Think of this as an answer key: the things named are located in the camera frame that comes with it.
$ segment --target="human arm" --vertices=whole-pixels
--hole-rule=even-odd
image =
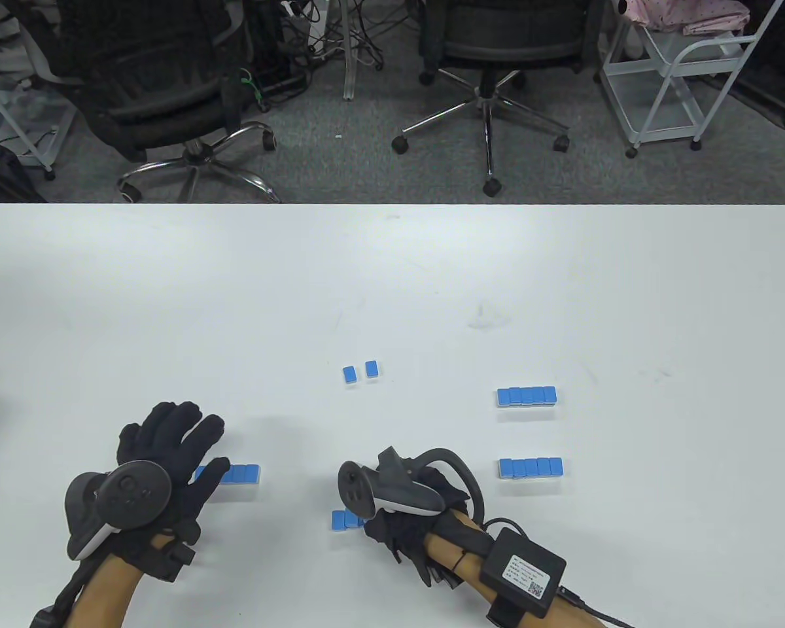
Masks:
[[[157,535],[151,544],[159,550],[170,541],[171,536]],[[108,556],[79,596],[65,628],[120,628],[143,575],[120,557]]]
[[[467,515],[459,511],[452,512],[465,525],[478,529]],[[431,532],[425,536],[425,551],[431,559],[450,569],[470,584],[489,603],[494,602],[497,598],[497,593],[494,590],[480,582],[480,569],[483,564],[481,557],[473,553],[463,556],[462,548]],[[518,628],[604,628],[604,624],[563,599],[556,598],[546,617],[538,619],[530,613],[526,613]]]

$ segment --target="black glove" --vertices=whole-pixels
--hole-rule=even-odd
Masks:
[[[190,401],[180,406],[165,402],[157,404],[142,425],[126,425],[120,433],[117,463],[148,460],[159,464],[171,478],[171,497],[156,520],[111,535],[101,549],[161,580],[174,580],[181,566],[192,562],[194,552],[183,544],[195,544],[200,538],[196,518],[230,468],[227,458],[215,458],[189,484],[209,448],[224,433],[219,416],[210,415],[203,421],[201,417],[199,407]],[[159,533],[174,536],[163,550],[151,547],[151,540]]]
[[[446,580],[451,588],[461,583],[456,574],[443,565],[440,565],[425,552],[425,536],[434,530],[440,520],[447,525],[455,527],[453,521],[460,526],[464,526],[451,510],[456,510],[468,514],[465,502],[470,497],[464,491],[452,487],[445,476],[437,469],[426,466],[416,476],[416,481],[425,484],[427,487],[437,491],[444,499],[447,506],[446,511],[434,517],[423,517],[422,515],[411,515],[405,512],[378,511],[371,521],[367,521],[363,526],[363,531],[369,538],[382,542],[395,556],[396,561],[401,563],[401,556],[404,554],[413,561],[416,571],[422,578],[423,583],[430,586],[431,576],[437,582]]]

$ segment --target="white metal rack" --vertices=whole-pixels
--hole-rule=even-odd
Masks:
[[[8,33],[18,30],[16,21],[10,27]],[[29,90],[21,84],[0,89],[0,144],[18,155],[23,166],[42,167],[45,179],[55,179],[52,164],[75,115],[73,104],[53,90]]]
[[[692,150],[700,150],[704,131],[781,5],[782,0],[773,0],[751,35],[657,33],[620,18],[598,79],[631,144],[625,155],[633,159],[641,144],[684,137],[691,137]],[[648,59],[619,61],[631,28],[640,37]],[[686,77],[724,73],[730,76],[704,114]]]

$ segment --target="pink fabric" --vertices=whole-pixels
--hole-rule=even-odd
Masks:
[[[627,0],[625,17],[646,29],[685,35],[725,33],[742,29],[750,9],[736,0]]]

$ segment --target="chair wheel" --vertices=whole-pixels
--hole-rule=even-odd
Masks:
[[[485,196],[494,198],[497,196],[498,192],[501,191],[501,189],[503,189],[503,184],[500,181],[497,179],[489,179],[485,182],[485,185],[483,185],[483,194],[485,194]]]
[[[273,134],[273,131],[262,131],[262,146],[268,152],[276,150],[276,135]]]
[[[527,86],[527,76],[520,72],[514,76],[512,76],[512,89],[513,90],[522,90],[524,87]]]
[[[407,138],[405,138],[404,135],[399,135],[392,140],[392,143],[392,149],[399,155],[404,155],[404,153],[407,152],[407,149],[410,148],[410,144],[407,144]]]
[[[567,152],[570,147],[570,138],[566,135],[558,135],[552,143],[552,150],[556,152]]]
[[[142,192],[130,183],[123,183],[120,188],[120,194],[128,203],[139,203],[142,200]]]

